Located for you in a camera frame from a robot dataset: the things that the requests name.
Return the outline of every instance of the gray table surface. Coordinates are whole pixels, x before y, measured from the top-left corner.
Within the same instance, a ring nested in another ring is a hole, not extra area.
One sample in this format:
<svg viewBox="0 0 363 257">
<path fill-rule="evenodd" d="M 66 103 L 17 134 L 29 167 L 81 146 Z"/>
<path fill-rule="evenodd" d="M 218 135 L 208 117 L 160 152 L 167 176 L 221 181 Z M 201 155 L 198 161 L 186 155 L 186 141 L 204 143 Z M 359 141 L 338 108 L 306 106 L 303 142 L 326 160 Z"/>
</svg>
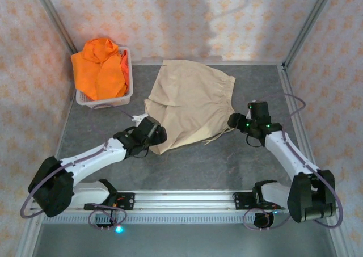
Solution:
<svg viewBox="0 0 363 257">
<path fill-rule="evenodd" d="M 232 105 L 236 112 L 247 113 L 247 103 L 270 94 L 282 94 L 275 66 L 218 65 L 236 78 Z M 121 108 L 132 115 L 145 112 L 143 100 L 151 91 L 160 66 L 133 66 L 134 94 Z M 289 115 L 284 97 L 268 99 L 273 121 L 283 123 Z M 71 108 L 60 158 L 71 157 L 102 144 L 104 137 L 92 131 L 89 108 L 75 101 Z M 96 109 L 92 122 L 111 137 L 134 125 L 114 108 Z M 291 122 L 286 125 L 296 142 Z M 259 144 L 251 139 L 251 144 Z M 149 152 L 145 158 L 128 158 L 88 176 L 85 182 L 108 179 L 118 190 L 140 189 L 251 189 L 255 182 L 276 179 L 290 184 L 287 173 L 265 148 L 246 144 L 246 136 L 235 130 L 204 146 L 202 142 L 169 150 L 162 155 Z"/>
<path fill-rule="evenodd" d="M 275 220 L 285 217 L 275 216 Z M 269 231 L 251 231 L 242 224 L 124 224 L 123 228 L 116 234 L 82 224 L 44 224 L 33 256 L 336 256 L 329 230 L 312 221 L 290 220 Z"/>
</svg>

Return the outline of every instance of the beige shorts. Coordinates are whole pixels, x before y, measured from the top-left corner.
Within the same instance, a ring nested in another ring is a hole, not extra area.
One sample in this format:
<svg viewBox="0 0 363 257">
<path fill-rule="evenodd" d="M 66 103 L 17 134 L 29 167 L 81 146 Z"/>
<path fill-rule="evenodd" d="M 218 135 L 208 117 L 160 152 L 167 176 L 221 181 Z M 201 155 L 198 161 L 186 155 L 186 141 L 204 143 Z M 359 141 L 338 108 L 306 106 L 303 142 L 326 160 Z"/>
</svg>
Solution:
<svg viewBox="0 0 363 257">
<path fill-rule="evenodd" d="M 228 129 L 235 78 L 187 60 L 164 60 L 145 111 L 166 129 L 156 154 L 205 140 Z"/>
</svg>

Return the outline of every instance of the drawstring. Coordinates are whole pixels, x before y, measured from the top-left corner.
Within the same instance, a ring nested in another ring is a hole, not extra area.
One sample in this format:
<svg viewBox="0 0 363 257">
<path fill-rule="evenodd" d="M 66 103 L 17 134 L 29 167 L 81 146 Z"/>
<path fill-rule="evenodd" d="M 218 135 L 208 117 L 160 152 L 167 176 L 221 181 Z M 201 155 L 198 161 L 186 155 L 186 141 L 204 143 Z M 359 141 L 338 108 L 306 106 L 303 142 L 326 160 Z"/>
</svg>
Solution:
<svg viewBox="0 0 363 257">
<path fill-rule="evenodd" d="M 232 130 L 234 130 L 234 128 L 226 128 L 225 130 L 223 130 L 220 134 L 215 135 L 213 138 L 209 139 L 209 140 L 204 140 L 203 142 L 205 142 L 204 145 L 207 145 L 213 141 L 215 141 L 216 139 L 218 139 L 219 137 L 221 137 L 223 134 L 231 132 Z"/>
</svg>

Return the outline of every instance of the blue light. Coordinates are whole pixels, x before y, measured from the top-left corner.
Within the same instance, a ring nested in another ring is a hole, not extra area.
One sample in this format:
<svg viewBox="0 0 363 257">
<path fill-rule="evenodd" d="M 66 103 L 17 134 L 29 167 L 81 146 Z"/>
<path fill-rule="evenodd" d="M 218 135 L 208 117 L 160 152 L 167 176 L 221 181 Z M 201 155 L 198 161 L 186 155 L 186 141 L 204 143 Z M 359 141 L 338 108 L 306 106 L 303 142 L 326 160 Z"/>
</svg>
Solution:
<svg viewBox="0 0 363 257">
<path fill-rule="evenodd" d="M 124 228 L 123 227 L 121 227 L 121 226 L 117 226 L 116 228 L 115 228 L 115 232 L 116 233 L 122 233 L 124 231 Z"/>
</svg>

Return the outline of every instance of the fabric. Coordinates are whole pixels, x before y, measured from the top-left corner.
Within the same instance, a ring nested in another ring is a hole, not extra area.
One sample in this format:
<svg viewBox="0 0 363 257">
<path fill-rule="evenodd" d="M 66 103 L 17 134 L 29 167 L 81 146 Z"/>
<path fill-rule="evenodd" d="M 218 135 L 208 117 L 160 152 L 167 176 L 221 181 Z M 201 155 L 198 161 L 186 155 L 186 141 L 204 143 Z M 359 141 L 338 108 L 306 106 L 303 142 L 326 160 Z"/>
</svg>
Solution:
<svg viewBox="0 0 363 257">
<path fill-rule="evenodd" d="M 156 154 L 198 142 L 228 129 L 234 77 L 187 60 L 165 60 L 145 111 L 166 129 L 167 141 Z"/>
<path fill-rule="evenodd" d="M 72 55 L 75 88 L 92 100 L 123 96 L 129 88 L 128 56 L 110 39 L 88 41 Z"/>
</svg>

